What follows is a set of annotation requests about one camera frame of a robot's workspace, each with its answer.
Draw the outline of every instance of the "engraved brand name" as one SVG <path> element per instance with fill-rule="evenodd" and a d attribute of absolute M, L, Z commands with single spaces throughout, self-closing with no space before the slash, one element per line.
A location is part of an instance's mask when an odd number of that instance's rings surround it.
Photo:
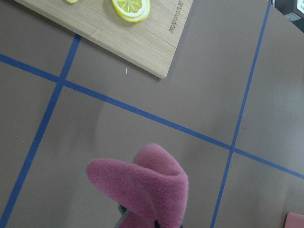
<path fill-rule="evenodd" d="M 174 15 L 174 18 L 172 20 L 172 23 L 171 23 L 171 26 L 169 28 L 169 32 L 173 33 L 173 30 L 175 29 L 175 26 L 176 26 L 176 21 L 177 21 L 177 18 L 179 17 L 179 15 L 181 14 L 181 8 L 183 6 L 183 2 L 182 1 L 179 1 L 179 4 L 178 6 L 176 7 L 176 11 L 175 11 L 175 15 Z"/>

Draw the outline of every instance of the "pink object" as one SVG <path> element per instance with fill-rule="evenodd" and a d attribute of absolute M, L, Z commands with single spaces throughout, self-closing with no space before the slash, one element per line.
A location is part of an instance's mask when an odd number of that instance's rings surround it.
<path fill-rule="evenodd" d="M 289 212 L 284 228 L 304 228 L 304 216 Z"/>
<path fill-rule="evenodd" d="M 126 163 L 96 159 L 89 181 L 129 210 L 119 228 L 180 228 L 188 199 L 188 176 L 161 146 L 148 144 Z"/>

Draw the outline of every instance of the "wooden cutting board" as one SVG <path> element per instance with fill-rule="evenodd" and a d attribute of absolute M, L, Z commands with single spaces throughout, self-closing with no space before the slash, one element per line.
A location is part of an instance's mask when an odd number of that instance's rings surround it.
<path fill-rule="evenodd" d="M 160 78 L 167 76 L 193 0 L 151 0 L 146 20 L 121 19 L 112 0 L 16 0 Z"/>

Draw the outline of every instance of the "blue line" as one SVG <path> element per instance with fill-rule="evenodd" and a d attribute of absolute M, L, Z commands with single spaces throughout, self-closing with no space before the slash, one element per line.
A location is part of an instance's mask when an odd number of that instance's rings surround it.
<path fill-rule="evenodd" d="M 267 24 L 269 12 L 270 12 L 270 7 L 271 7 L 271 4 L 270 4 L 270 1 L 269 1 L 268 5 L 267 5 L 265 17 L 264 17 L 264 22 L 263 22 L 263 25 L 262 25 L 262 28 L 261 28 L 260 36 L 259 36 L 259 39 L 258 39 L 258 42 L 257 42 L 255 56 L 253 58 L 253 62 L 252 62 L 252 66 L 251 66 L 251 70 L 250 70 L 250 74 L 249 74 L 249 79 L 248 79 L 248 82 L 247 82 L 243 102 L 242 102 L 241 109 L 240 109 L 240 112 L 239 112 L 237 125 L 236 125 L 236 129 L 235 129 L 235 132 L 234 132 L 233 140 L 232 140 L 232 145 L 230 147 L 230 152 L 229 152 L 229 156 L 228 156 L 228 159 L 227 159 L 227 164 L 226 164 L 222 184 L 221 184 L 221 187 L 220 187 L 220 190 L 219 190 L 218 200 L 217 200 L 217 203 L 216 203 L 216 206 L 215 206 L 215 209 L 214 209 L 214 213 L 213 213 L 210 228 L 214 228 L 215 222 L 216 222 L 216 219 L 217 219 L 217 216 L 218 216 L 219 206 L 220 206 L 220 202 L 221 202 L 223 192 L 224 192 L 224 188 L 225 188 L 225 185 L 226 185 L 227 175 L 228 175 L 228 172 L 229 172 L 229 167 L 230 167 L 230 164 L 231 164 L 234 148 L 235 148 L 235 145 L 236 145 L 236 142 L 237 142 L 237 139 L 238 139 L 237 136 L 238 136 L 238 132 L 239 132 L 239 129 L 240 129 L 240 126 L 241 126 L 241 122 L 242 122 L 242 118 L 243 118 L 243 114 L 244 114 L 246 101 L 247 101 L 247 98 L 248 98 L 249 89 L 250 89 L 250 86 L 251 86 L 253 74 L 254 74 L 254 71 L 255 71 L 255 68 L 256 68 L 257 57 L 258 57 L 258 54 L 259 54 L 259 51 L 260 51 L 260 48 L 261 48 L 263 35 L 264 35 L 264 32 L 265 32 L 265 28 L 266 28 L 266 24 Z"/>
<path fill-rule="evenodd" d="M 21 171 L 20 171 L 20 174 L 16 180 L 16 183 L 14 185 L 14 188 L 10 194 L 10 197 L 9 197 L 9 200 L 8 200 L 8 203 L 4 209 L 4 212 L 2 214 L 2 217 L 1 217 L 1 220 L 0 220 L 0 228 L 5 228 L 6 225 L 7 225 L 7 222 L 10 218 L 10 215 L 13 211 L 13 208 L 15 206 L 15 203 L 17 201 L 17 198 L 20 194 L 20 191 L 21 191 L 21 188 L 23 186 L 23 183 L 25 181 L 25 178 L 29 172 L 29 169 L 32 165 L 32 162 L 34 160 L 34 157 L 35 157 L 35 154 L 37 152 L 37 149 L 40 145 L 40 142 L 42 140 L 42 137 L 44 135 L 44 132 L 48 126 L 48 123 L 49 123 L 49 120 L 52 116 L 52 113 L 54 111 L 54 108 L 56 106 L 56 103 L 59 99 L 59 96 L 60 96 L 60 93 L 61 93 L 61 90 L 62 90 L 62 87 L 63 87 L 63 82 L 64 80 L 66 79 L 67 77 L 67 74 L 71 68 L 71 65 L 72 65 L 72 62 L 73 62 L 73 59 L 74 59 L 74 56 L 76 54 L 76 51 L 77 51 L 77 48 L 78 48 L 78 45 L 79 45 L 79 42 L 80 42 L 80 36 L 79 35 L 75 35 L 74 39 L 73 39 L 73 43 L 71 45 L 71 48 L 70 48 L 70 51 L 67 55 L 67 58 L 66 58 L 66 61 L 65 61 L 65 64 L 63 66 L 63 69 L 61 71 L 61 74 L 60 74 L 60 78 L 59 78 L 59 81 L 58 83 L 56 84 L 55 86 L 55 89 L 54 89 L 54 92 L 51 96 L 51 99 L 48 103 L 48 106 L 46 108 L 46 111 L 43 115 L 43 118 L 41 120 L 41 123 L 39 125 L 39 128 L 36 132 L 36 135 L 35 135 L 35 138 L 33 140 L 33 143 L 29 149 L 29 152 L 25 158 L 25 161 L 23 163 L 23 166 L 21 168 Z"/>
<path fill-rule="evenodd" d="M 245 156 L 245 157 L 248 157 L 248 158 L 250 158 L 250 159 L 253 159 L 253 160 L 255 160 L 255 161 L 258 161 L 258 162 L 260 162 L 260 163 L 263 163 L 263 164 L 265 164 L 265 165 L 268 165 L 268 166 L 271 166 L 271 167 L 273 167 L 273 168 L 276 168 L 276 169 L 278 169 L 278 170 L 281 170 L 281 171 L 283 171 L 283 172 L 287 172 L 287 173 L 289 173 L 289 174 L 291 174 L 291 175 L 293 175 L 293 176 L 296 176 L 296 177 L 299 177 L 299 178 L 301 178 L 301 179 L 304 179 L 304 175 L 303 175 L 303 174 L 300 174 L 300 173 L 298 173 L 298 172 L 292 171 L 292 170 L 287 169 L 287 168 L 285 168 L 285 167 L 283 167 L 283 166 L 280 166 L 280 165 L 275 164 L 275 163 L 273 163 L 273 162 L 267 161 L 267 160 L 265 160 L 265 159 L 263 159 L 263 158 L 257 157 L 257 156 L 255 156 L 255 155 L 253 155 L 253 154 L 250 154 L 250 153 L 245 152 L 245 151 L 243 151 L 243 150 L 240 150 L 240 149 L 238 149 L 238 148 L 235 148 L 234 152 L 235 152 L 235 153 L 238 153 L 238 154 L 240 154 L 240 155 L 243 155 L 243 156 Z"/>
<path fill-rule="evenodd" d="M 66 86 L 66 87 L 68 87 L 70 89 L 76 90 L 78 92 L 81 92 L 83 94 L 86 94 L 88 96 L 94 97 L 94 98 L 96 98 L 98 100 L 101 100 L 101 101 L 107 102 L 109 104 L 115 105 L 115 106 L 120 107 L 120 108 L 122 108 L 124 110 L 127 110 L 127 111 L 130 111 L 132 113 L 141 115 L 141 116 L 146 117 L 146 118 L 148 118 L 150 120 L 154 120 L 154 121 L 156 121 L 156 122 L 158 122 L 160 124 L 163 124 L 163 125 L 166 125 L 168 127 L 171 127 L 171 128 L 176 129 L 176 130 L 179 130 L 181 132 L 190 134 L 190 135 L 192 135 L 194 137 L 203 139 L 203 140 L 205 140 L 205 141 L 207 141 L 209 143 L 215 144 L 215 145 L 220 146 L 222 148 L 225 148 L 225 149 L 228 149 L 228 150 L 230 149 L 230 146 L 227 145 L 227 144 L 225 144 L 225 143 L 223 143 L 223 142 L 220 142 L 218 140 L 212 139 L 212 138 L 210 138 L 208 136 L 205 136 L 205 135 L 203 135 L 201 133 L 193 131 L 193 130 L 191 130 L 189 128 L 183 127 L 183 126 L 178 125 L 176 123 L 173 123 L 173 122 L 171 122 L 169 120 L 163 119 L 163 118 L 161 118 L 159 116 L 153 115 L 153 114 L 148 113 L 148 112 L 146 112 L 144 110 L 141 110 L 139 108 L 133 107 L 133 106 L 131 106 L 129 104 L 126 104 L 126 103 L 123 103 L 121 101 L 115 100 L 115 99 L 113 99 L 111 97 L 108 97 L 106 95 L 100 94 L 98 92 L 95 92 L 95 91 L 90 90 L 88 88 L 85 88 L 83 86 L 77 85 L 77 84 L 75 84 L 73 82 L 65 81 L 64 86 Z"/>
<path fill-rule="evenodd" d="M 53 75 L 53 74 L 50 74 L 48 72 L 45 72 L 43 70 L 40 70 L 40 69 L 37 69 L 33 66 L 30 66 L 30 65 L 27 65 L 25 63 L 22 63 L 20 61 L 17 61 L 13 58 L 10 58 L 10 57 L 7 57 L 3 54 L 0 54 L 0 61 L 3 62 L 3 63 L 6 63 L 8 65 L 11 65 L 13 67 L 17 67 L 21 70 L 24 70 L 24 71 L 27 71 L 29 73 L 32 73 L 32 74 L 35 74 L 39 77 L 42 77 L 42 78 L 45 78 L 47 80 L 50 80 L 52 82 L 57 82 L 59 77 Z"/>

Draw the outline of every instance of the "lemon slice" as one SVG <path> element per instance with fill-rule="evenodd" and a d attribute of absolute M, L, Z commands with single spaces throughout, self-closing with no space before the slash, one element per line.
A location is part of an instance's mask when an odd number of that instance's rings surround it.
<path fill-rule="evenodd" d="M 117 12 L 135 18 L 140 16 L 146 8 L 146 0 L 112 0 Z"/>
<path fill-rule="evenodd" d="M 151 4 L 150 4 L 150 0 L 145 0 L 146 2 L 146 8 L 144 9 L 144 11 L 142 12 L 141 15 L 139 15 L 138 17 L 128 17 L 124 14 L 122 14 L 120 11 L 116 10 L 117 14 L 124 20 L 128 21 L 128 22 L 141 22 L 143 20 L 145 20 L 149 13 L 150 13 L 150 8 L 151 8 Z"/>

